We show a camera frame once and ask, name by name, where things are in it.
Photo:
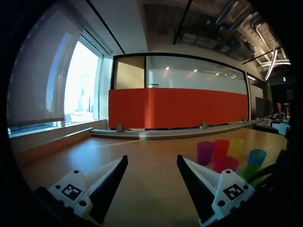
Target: red cup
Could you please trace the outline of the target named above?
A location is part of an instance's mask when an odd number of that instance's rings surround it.
[[[222,173],[226,169],[231,169],[236,171],[239,165],[238,159],[230,156],[221,156],[214,160],[214,169],[213,171],[217,173]]]
[[[215,149],[214,149],[214,160],[216,158],[226,156],[228,147],[230,146],[229,140],[216,140],[214,141]]]

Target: green cup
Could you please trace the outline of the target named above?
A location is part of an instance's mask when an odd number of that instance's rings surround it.
[[[248,165],[246,166],[242,172],[241,172],[241,177],[245,180],[248,181],[253,175],[255,175],[257,172],[261,170],[261,166],[258,165]],[[253,182],[250,183],[251,186],[255,187],[258,183],[261,182],[263,177],[259,177]]]

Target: orange panel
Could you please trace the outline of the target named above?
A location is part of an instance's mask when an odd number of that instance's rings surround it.
[[[109,127],[175,128],[248,119],[247,95],[199,89],[109,91]]]

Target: pink cup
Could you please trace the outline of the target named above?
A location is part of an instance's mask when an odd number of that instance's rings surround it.
[[[198,164],[208,165],[211,161],[211,156],[214,153],[215,144],[213,142],[199,142],[197,144],[198,150]]]
[[[230,156],[221,156],[214,160],[214,171],[217,173],[222,173],[226,169],[231,169],[236,171],[239,165],[238,159]]]

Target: sky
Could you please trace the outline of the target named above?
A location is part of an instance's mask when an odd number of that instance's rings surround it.
[[[74,112],[78,108],[80,92],[84,88],[83,101],[91,97],[94,103],[95,77],[99,57],[77,42],[67,73],[64,113]],[[86,75],[81,82],[81,75]]]

